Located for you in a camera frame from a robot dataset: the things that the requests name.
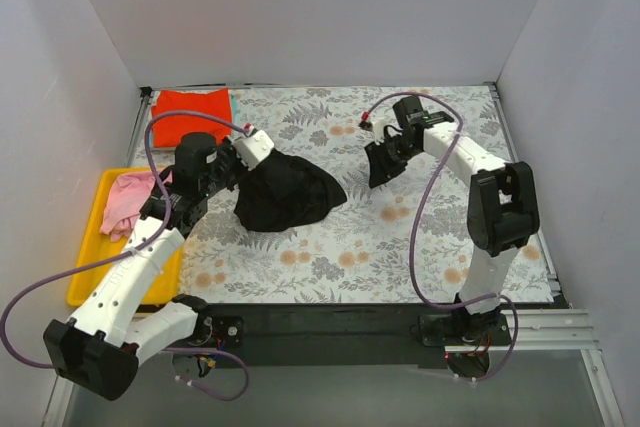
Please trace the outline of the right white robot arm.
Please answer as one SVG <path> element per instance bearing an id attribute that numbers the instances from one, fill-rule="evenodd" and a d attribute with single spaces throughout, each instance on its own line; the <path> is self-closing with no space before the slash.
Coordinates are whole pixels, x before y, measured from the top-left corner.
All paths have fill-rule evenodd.
<path id="1" fill-rule="evenodd" d="M 391 95 L 395 124 L 373 118 L 366 110 L 359 123 L 372 135 L 365 152 L 369 185 L 376 188 L 402 174 L 408 162 L 425 153 L 437 159 L 436 169 L 448 169 L 468 189 L 466 226 L 473 252 L 466 280 L 452 303 L 418 298 L 433 309 L 420 318 L 418 333 L 428 346 L 449 340 L 487 343 L 491 333 L 507 327 L 501 312 L 507 273 L 518 254 L 540 227 L 532 168 L 523 161 L 503 160 L 465 136 L 462 116 L 432 97 L 440 111 L 429 112 L 424 93 Z"/>

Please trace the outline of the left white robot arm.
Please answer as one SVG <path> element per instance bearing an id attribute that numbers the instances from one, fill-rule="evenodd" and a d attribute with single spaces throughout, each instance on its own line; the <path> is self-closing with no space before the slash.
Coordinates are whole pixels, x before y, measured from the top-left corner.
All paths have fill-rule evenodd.
<path id="1" fill-rule="evenodd" d="M 138 368 L 165 348 L 217 347 L 221 321 L 209 304 L 178 295 L 156 313 L 136 311 L 167 261 L 207 211 L 209 198 L 246 172 L 245 140 L 222 142 L 205 133 L 185 135 L 175 150 L 171 180 L 155 188 L 124 248 L 89 298 L 67 321 L 53 320 L 43 340 L 61 377 L 107 399 L 130 387 Z"/>

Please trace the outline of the black t-shirt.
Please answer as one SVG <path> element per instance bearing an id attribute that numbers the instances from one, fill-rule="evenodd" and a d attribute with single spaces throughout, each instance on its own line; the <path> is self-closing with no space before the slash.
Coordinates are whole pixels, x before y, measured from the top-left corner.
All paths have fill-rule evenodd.
<path id="1" fill-rule="evenodd" d="M 248 231 L 283 232 L 320 222 L 346 201 L 344 189 L 328 172 L 273 150 L 239 182 L 234 214 Z"/>

